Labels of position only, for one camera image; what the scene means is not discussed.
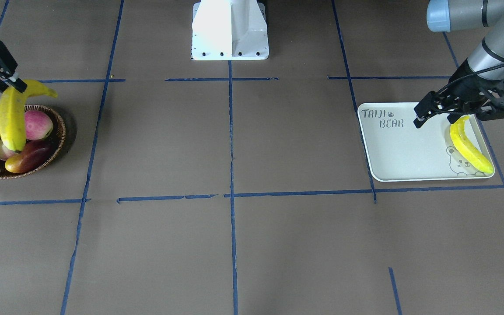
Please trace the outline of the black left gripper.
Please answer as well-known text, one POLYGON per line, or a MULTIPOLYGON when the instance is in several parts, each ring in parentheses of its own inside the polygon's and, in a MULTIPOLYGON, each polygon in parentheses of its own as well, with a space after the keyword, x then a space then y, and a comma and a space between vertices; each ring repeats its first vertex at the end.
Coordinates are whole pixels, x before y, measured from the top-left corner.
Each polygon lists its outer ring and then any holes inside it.
POLYGON ((488 80, 478 74, 466 77, 473 73, 464 60, 454 74, 450 77, 447 87, 442 92, 429 91, 414 106, 416 118, 414 126, 421 128, 430 118, 440 114, 452 114, 452 118, 458 119, 463 113, 475 114, 478 119, 500 119, 501 110, 490 102, 486 96, 486 90, 496 90, 502 80, 488 80))

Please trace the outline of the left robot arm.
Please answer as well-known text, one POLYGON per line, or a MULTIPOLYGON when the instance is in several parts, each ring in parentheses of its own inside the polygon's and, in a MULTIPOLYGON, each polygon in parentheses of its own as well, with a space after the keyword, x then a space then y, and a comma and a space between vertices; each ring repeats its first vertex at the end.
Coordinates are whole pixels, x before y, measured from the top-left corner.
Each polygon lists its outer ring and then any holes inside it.
POLYGON ((414 107, 416 128, 438 114, 447 114, 452 124, 464 115, 504 119, 504 0, 431 0, 426 18, 433 32, 489 31, 448 83, 414 107))

